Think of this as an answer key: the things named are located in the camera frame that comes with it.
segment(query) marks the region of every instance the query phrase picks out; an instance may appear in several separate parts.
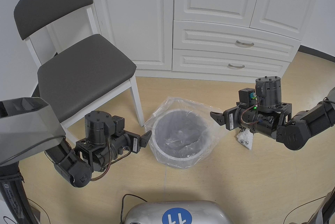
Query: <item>logo on robot arm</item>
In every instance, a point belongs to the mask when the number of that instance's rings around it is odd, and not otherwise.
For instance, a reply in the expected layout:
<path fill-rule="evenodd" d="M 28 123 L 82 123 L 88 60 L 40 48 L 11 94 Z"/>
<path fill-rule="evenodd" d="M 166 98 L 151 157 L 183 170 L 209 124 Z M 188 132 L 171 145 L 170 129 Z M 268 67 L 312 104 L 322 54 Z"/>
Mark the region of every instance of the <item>logo on robot arm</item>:
<path fill-rule="evenodd" d="M 191 224 L 192 215 L 183 208 L 175 207 L 167 210 L 162 217 L 163 224 Z"/>

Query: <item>white chair frame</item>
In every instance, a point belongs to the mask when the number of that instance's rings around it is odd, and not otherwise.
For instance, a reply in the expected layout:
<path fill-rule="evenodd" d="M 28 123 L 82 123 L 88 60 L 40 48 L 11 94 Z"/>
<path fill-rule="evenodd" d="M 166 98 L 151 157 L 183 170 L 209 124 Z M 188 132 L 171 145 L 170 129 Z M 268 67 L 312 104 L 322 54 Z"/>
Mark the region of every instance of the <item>white chair frame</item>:
<path fill-rule="evenodd" d="M 94 20 L 94 17 L 93 17 L 92 5 L 89 5 L 89 6 L 86 7 L 86 12 L 87 12 L 88 20 L 90 22 L 92 33 L 93 34 L 98 34 L 99 32 L 98 32 L 98 29 L 96 27 L 95 20 Z M 39 68 L 42 64 L 41 64 L 40 59 L 38 58 L 38 56 L 36 54 L 36 51 L 34 49 L 34 46 L 32 45 L 30 37 L 27 37 L 25 39 L 25 42 L 28 46 L 28 49 L 31 53 L 32 58 L 34 59 L 36 65 L 37 65 L 37 68 Z M 133 99 L 133 102 L 134 102 L 138 122 L 139 122 L 140 126 L 144 126 L 144 116 L 143 116 L 143 111 L 142 111 L 142 107 L 141 107 L 140 96 L 138 94 L 136 78 L 135 78 L 135 75 L 133 75 L 133 77 L 131 77 L 129 80 L 120 84 L 116 88 L 112 89 L 111 91 L 109 91 L 105 95 L 99 97 L 98 99 L 96 99 L 95 101 L 93 101 L 92 103 L 87 105 L 85 108 L 78 111 L 76 114 L 74 114 L 70 118 L 61 122 L 61 126 L 63 127 L 63 129 L 66 133 L 66 137 L 72 143 L 75 144 L 78 139 L 73 134 L 71 134 L 71 132 L 69 132 L 69 130 L 67 128 L 69 126 L 73 125 L 76 121 L 83 118 L 87 113 L 89 113 L 89 112 L 95 110 L 96 108 L 100 107 L 101 105 L 103 105 L 107 101 L 111 100 L 112 98 L 116 97 L 117 95 L 121 94 L 123 91 L 127 90 L 128 88 L 130 88 L 130 92 L 131 92 L 131 96 L 132 96 L 132 99 Z"/>

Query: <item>cabinet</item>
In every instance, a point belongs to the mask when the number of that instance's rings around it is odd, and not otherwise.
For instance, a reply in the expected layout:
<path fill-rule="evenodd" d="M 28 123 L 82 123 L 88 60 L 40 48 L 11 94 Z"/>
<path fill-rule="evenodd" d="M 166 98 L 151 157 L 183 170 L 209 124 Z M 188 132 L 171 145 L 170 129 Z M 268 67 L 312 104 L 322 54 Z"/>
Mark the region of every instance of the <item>cabinet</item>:
<path fill-rule="evenodd" d="M 282 76 L 315 0 L 94 0 L 101 34 L 137 65 L 136 75 L 254 82 Z M 82 39 L 85 14 L 49 27 Z"/>

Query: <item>drawer handle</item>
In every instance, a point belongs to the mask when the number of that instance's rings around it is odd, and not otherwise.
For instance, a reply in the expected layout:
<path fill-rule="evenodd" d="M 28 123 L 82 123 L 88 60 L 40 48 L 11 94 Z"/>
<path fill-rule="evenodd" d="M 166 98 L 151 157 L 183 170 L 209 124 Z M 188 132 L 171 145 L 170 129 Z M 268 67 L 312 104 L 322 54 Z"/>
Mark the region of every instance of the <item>drawer handle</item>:
<path fill-rule="evenodd" d="M 238 68 L 238 69 L 242 69 L 242 68 L 245 68 L 245 65 L 242 65 L 242 66 L 234 66 L 232 64 L 228 64 L 229 67 L 233 67 L 233 68 Z"/>
<path fill-rule="evenodd" d="M 243 42 L 240 42 L 239 40 L 237 40 L 236 43 L 239 45 L 244 45 L 244 46 L 254 46 L 255 45 L 254 43 L 251 43 L 251 44 L 243 43 Z"/>

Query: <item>chair backrest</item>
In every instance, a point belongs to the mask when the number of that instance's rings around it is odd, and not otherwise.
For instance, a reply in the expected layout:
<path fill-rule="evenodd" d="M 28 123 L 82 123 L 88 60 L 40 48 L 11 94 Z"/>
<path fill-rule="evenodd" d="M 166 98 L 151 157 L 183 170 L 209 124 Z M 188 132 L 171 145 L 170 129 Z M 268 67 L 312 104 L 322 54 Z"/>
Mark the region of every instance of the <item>chair backrest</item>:
<path fill-rule="evenodd" d="M 14 19 L 22 40 L 49 23 L 93 4 L 93 0 L 20 0 L 14 9 Z"/>

